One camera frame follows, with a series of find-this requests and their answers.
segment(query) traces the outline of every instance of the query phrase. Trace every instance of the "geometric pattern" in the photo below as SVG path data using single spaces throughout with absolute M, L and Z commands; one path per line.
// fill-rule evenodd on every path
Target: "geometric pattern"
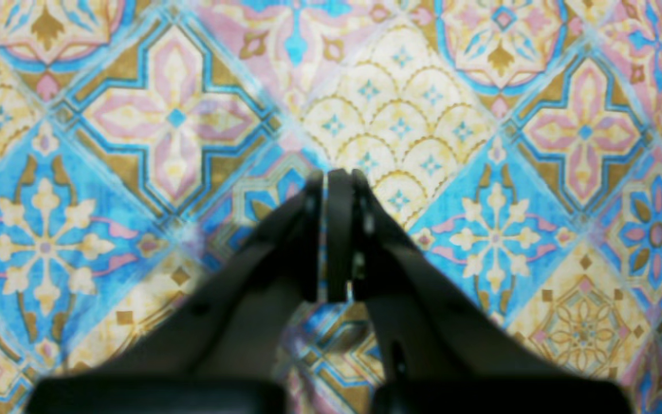
M 152 332 L 314 168 L 662 412 L 662 0 L 36 0 L 0 1 L 0 413 Z M 302 304 L 274 375 L 362 414 L 380 359 L 363 305 Z

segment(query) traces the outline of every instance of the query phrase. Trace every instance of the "patterned tile floor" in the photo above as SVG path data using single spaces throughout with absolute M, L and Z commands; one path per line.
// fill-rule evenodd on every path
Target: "patterned tile floor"
M 662 0 L 1 0 L 0 413 L 336 167 L 515 340 L 662 413 Z M 384 381 L 359 304 L 280 353 L 296 412 Z

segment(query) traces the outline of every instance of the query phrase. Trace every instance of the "black object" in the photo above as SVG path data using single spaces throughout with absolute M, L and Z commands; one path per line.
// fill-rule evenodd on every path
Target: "black object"
M 42 380 L 26 412 L 284 412 L 271 367 L 287 319 L 316 301 L 322 187 L 315 171 L 165 323 L 86 374 Z M 490 322 L 384 212 L 362 172 L 334 170 L 328 187 L 329 301 L 346 301 L 351 285 L 366 304 L 387 380 L 371 412 L 630 412 L 617 385 L 565 372 Z

